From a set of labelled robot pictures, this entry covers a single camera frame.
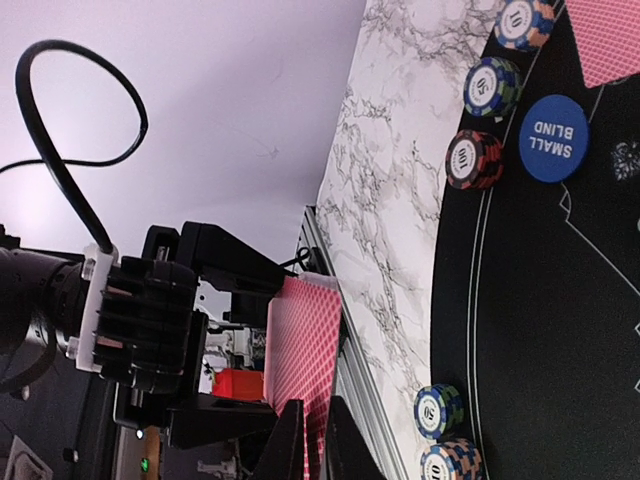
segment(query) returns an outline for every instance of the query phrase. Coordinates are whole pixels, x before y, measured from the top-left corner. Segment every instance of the white ceiling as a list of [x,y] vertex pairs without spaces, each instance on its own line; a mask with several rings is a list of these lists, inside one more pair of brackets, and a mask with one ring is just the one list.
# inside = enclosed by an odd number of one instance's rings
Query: white ceiling
[[[217,223],[292,256],[335,131],[364,0],[50,2],[0,6],[0,165],[33,158],[14,71],[31,43],[62,38],[118,66],[146,103],[147,140],[125,164],[72,174],[121,253],[152,224]],[[99,67],[47,53],[33,68],[63,156],[105,159],[137,133],[126,92]],[[90,242],[44,167],[0,176],[0,223],[27,247]]]

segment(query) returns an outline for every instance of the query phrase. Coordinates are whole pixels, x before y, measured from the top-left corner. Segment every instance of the black cable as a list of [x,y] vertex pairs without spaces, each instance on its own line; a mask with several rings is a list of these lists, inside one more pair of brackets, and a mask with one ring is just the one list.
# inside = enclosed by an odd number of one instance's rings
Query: black cable
[[[75,53],[76,55],[80,55],[83,58],[91,60],[114,76],[116,80],[120,82],[120,85],[122,85],[131,96],[131,99],[138,110],[138,114],[140,115],[140,130],[138,137],[135,139],[133,144],[122,155],[114,158],[113,160],[107,160],[104,162],[63,160],[60,158],[60,154],[53,145],[53,141],[44,126],[44,122],[42,121],[42,117],[40,116],[40,112],[38,111],[38,107],[36,106],[35,98],[33,96],[33,89],[31,88],[31,65],[33,64],[33,60],[39,54],[49,50],[60,50]],[[64,40],[44,40],[37,42],[31,45],[22,54],[16,68],[16,95],[18,97],[18,104],[20,105],[24,123],[29,131],[29,135],[31,135],[33,143],[42,157],[42,160],[24,160],[16,162],[1,168],[0,173],[26,165],[36,165],[40,163],[47,165],[53,179],[91,233],[91,236],[100,247],[100,250],[104,253],[111,253],[113,251],[113,244],[111,243],[111,239],[109,238],[107,231],[91,208],[91,205],[89,205],[85,196],[82,194],[82,191],[69,173],[65,164],[82,167],[108,167],[117,165],[131,156],[131,154],[135,152],[142,143],[149,128],[147,112],[140,95],[127,77],[125,77],[124,74],[109,61],[85,47]]]
[[280,266],[282,268],[288,268],[297,263],[298,265],[300,265],[300,268],[303,271],[307,271],[307,266],[304,264],[304,261],[307,260],[309,257],[311,257],[311,250],[307,247],[302,247],[302,248],[299,248],[298,251],[296,252],[295,258],[287,262],[281,263]]

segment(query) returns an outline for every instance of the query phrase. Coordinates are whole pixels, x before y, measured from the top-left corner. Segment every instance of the orange part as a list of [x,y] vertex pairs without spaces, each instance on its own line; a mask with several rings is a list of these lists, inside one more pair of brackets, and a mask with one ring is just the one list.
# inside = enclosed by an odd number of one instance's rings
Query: orange part
[[215,374],[212,393],[217,397],[246,402],[261,401],[264,398],[264,375],[262,372],[225,368]]

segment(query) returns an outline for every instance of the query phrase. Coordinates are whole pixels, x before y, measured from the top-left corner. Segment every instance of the poker chip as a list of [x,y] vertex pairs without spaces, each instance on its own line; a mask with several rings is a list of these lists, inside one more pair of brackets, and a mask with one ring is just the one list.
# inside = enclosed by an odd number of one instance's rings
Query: poker chip
[[559,183],[582,165],[589,137],[580,105],[564,95],[549,95],[536,102],[522,122],[520,158],[533,178]]
[[445,170],[454,188],[490,188],[504,170],[502,143],[488,133],[460,130],[447,149]]
[[484,464],[473,443],[455,439],[425,450],[420,458],[422,480],[480,480]]
[[554,22],[553,7],[544,0],[507,0],[494,32],[503,47],[531,52],[549,40]]
[[464,405],[460,392],[451,385],[422,388],[413,404],[413,416],[420,434],[437,440],[464,421]]
[[504,116],[518,103],[521,93],[522,76],[515,63],[484,57],[467,74],[464,106],[476,117]]

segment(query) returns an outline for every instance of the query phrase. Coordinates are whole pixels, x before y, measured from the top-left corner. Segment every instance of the white marble surface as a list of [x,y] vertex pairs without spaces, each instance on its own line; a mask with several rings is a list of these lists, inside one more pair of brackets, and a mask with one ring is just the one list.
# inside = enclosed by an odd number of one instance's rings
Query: white marble surface
[[444,158],[501,0],[369,0],[318,222],[411,479]]

